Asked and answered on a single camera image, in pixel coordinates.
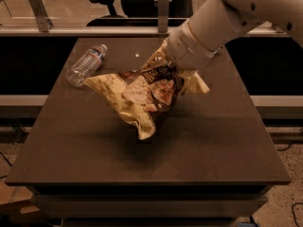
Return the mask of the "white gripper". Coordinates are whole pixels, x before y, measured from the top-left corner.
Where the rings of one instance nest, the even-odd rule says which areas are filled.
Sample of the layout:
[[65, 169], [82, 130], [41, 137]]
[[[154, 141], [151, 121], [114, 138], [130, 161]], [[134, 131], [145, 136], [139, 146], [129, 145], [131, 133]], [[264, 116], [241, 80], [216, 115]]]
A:
[[180, 73], [184, 80], [181, 95], [207, 94], [210, 89], [197, 70], [203, 68], [216, 53], [216, 50], [209, 49], [198, 39], [189, 25], [189, 20], [186, 20], [169, 34], [141, 69], [163, 71], [171, 68], [173, 61], [184, 70]]

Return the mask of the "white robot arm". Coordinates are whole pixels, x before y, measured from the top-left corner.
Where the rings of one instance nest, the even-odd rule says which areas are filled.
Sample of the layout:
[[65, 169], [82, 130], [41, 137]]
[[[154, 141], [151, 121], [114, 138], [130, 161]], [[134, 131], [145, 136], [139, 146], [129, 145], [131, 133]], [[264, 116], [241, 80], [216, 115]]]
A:
[[206, 0], [159, 51], [197, 70], [224, 45], [251, 95], [302, 94], [303, 0]]

